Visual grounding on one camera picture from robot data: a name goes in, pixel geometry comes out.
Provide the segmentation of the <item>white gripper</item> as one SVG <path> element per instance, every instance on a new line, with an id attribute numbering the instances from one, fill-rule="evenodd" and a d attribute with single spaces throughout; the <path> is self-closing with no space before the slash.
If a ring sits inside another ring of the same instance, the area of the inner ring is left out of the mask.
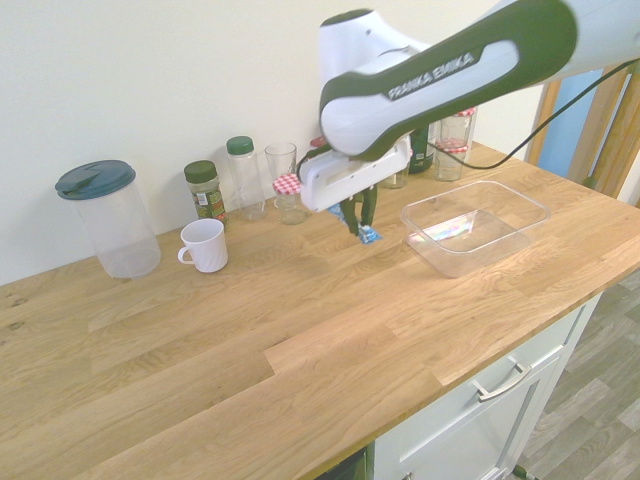
<path id="1" fill-rule="evenodd" d="M 326 210 L 342 201 L 346 225 L 349 232 L 357 236 L 359 223 L 355 214 L 356 200 L 352 196 L 363 190 L 361 223 L 371 226 L 377 204 L 375 184 L 404 170 L 410 155 L 409 139 L 400 139 L 375 161 L 352 160 L 333 150 L 321 153 L 300 167 L 301 201 L 313 212 Z"/>

